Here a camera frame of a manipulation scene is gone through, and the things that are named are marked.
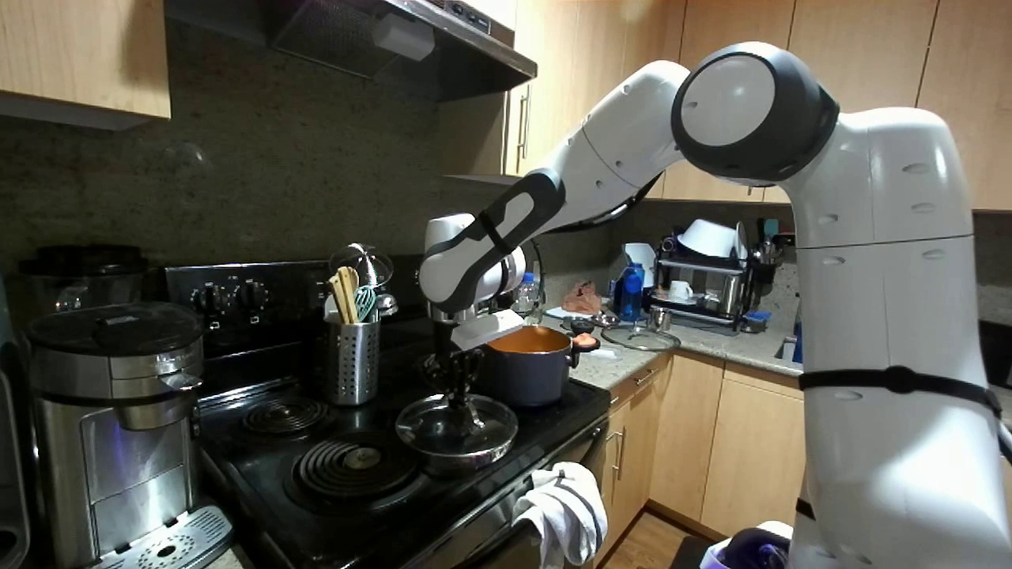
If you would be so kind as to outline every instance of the white robot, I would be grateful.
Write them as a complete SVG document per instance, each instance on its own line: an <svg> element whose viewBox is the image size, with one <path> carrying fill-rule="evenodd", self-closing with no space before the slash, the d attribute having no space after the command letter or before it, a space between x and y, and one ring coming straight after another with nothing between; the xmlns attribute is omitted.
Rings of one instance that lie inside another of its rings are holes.
<svg viewBox="0 0 1012 569"><path fill-rule="evenodd" d="M974 225L950 133L929 110L842 113L792 53L754 41L691 74L647 63L548 169L429 233L426 299L469 326L485 281L508 284L500 258L519 242L631 207L679 159L780 183L792 207L806 487L789 566L1009 569L1009 433L979 360Z"/></svg>

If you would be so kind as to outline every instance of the dish soap bottle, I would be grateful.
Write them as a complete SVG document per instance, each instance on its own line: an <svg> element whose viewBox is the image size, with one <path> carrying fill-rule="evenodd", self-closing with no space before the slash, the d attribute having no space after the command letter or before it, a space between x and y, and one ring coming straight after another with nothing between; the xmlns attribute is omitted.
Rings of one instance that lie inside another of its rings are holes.
<svg viewBox="0 0 1012 569"><path fill-rule="evenodd" d="M620 284L616 284L616 315L621 326L634 326L641 313L641 284L645 270L639 262L625 266Z"/></svg>

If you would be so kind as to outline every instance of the stove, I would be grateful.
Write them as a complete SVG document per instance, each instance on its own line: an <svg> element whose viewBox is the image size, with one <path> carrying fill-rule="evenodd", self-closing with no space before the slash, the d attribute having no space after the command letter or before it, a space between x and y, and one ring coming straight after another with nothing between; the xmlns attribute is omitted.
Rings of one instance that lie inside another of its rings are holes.
<svg viewBox="0 0 1012 569"><path fill-rule="evenodd" d="M416 258L395 262L404 266L395 276L406 276L391 281L400 315L382 320L376 399L358 407L329 404L317 388L325 262L166 270L169 296L208 324L192 422L198 481L257 566L469 566L508 542L535 469L598 463L609 394L567 382L559 402L515 407L519 437L495 466L426 473L399 443L395 417L446 386L426 374L432 343L424 307L415 313Z"/></svg>

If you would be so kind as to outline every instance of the wooden cabinet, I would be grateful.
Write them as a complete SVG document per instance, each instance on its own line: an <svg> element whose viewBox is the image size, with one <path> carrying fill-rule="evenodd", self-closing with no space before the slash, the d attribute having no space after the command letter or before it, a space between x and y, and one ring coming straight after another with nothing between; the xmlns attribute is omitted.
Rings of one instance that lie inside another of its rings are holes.
<svg viewBox="0 0 1012 569"><path fill-rule="evenodd" d="M652 492L647 466L654 463L658 404L665 388L665 358L614 388L599 473L599 496L607 509L607 542L599 556L621 537Z"/></svg>
<svg viewBox="0 0 1012 569"><path fill-rule="evenodd" d="M659 53L668 4L511 4L515 50L537 63L537 79L439 107L446 173L529 173L616 81Z"/></svg>
<svg viewBox="0 0 1012 569"><path fill-rule="evenodd" d="M677 353L659 391L652 499L694 521L713 447L719 374L713 360Z"/></svg>
<svg viewBox="0 0 1012 569"><path fill-rule="evenodd" d="M723 369L702 525L733 534L792 521L804 481L804 399L768 374Z"/></svg>
<svg viewBox="0 0 1012 569"><path fill-rule="evenodd" d="M804 399L780 376L677 358L659 399L652 499L718 534L792 517Z"/></svg>
<svg viewBox="0 0 1012 569"><path fill-rule="evenodd" d="M104 127L166 118L161 0L3 0L0 113Z"/></svg>
<svg viewBox="0 0 1012 569"><path fill-rule="evenodd" d="M843 110L918 102L936 0L796 0L789 50Z"/></svg>
<svg viewBox="0 0 1012 569"><path fill-rule="evenodd" d="M694 68L733 41L771 41L804 58L843 110L912 105L936 0L688 0L679 61ZM786 194L742 190L671 169L652 200L786 203Z"/></svg>
<svg viewBox="0 0 1012 569"><path fill-rule="evenodd" d="M673 36L679 36L679 48L677 53L665 58L677 58L691 71L711 50L735 41L768 41L786 48L789 17L792 0L687 0L683 18L671 18L677 28L668 36L668 43L673 43ZM647 200L763 203L764 194L779 195L780 190L745 190L740 183L702 173L683 160L658 181Z"/></svg>
<svg viewBox="0 0 1012 569"><path fill-rule="evenodd" d="M1012 4L938 0L918 107L936 110L959 141L974 210L1012 210Z"/></svg>

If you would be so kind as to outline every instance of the stove knob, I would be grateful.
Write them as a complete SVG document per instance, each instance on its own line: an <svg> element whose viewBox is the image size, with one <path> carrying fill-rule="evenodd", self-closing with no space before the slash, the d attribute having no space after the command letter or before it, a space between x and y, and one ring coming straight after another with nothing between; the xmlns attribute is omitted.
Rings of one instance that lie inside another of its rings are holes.
<svg viewBox="0 0 1012 569"><path fill-rule="evenodd" d="M224 296L221 284L206 281L206 284L192 289L189 304L201 315L206 330L221 330L221 315L228 313L228 296Z"/></svg>
<svg viewBox="0 0 1012 569"><path fill-rule="evenodd" d="M231 296L248 326L262 326L273 299L273 290L264 289L264 281L242 279L241 284L234 284Z"/></svg>

